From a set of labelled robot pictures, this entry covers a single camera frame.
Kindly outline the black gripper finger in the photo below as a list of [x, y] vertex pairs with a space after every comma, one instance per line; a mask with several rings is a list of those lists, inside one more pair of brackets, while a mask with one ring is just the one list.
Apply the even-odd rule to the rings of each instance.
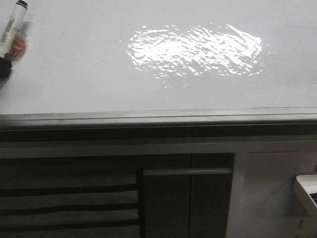
[[0, 58], [0, 77], [8, 78], [11, 74], [12, 61]]

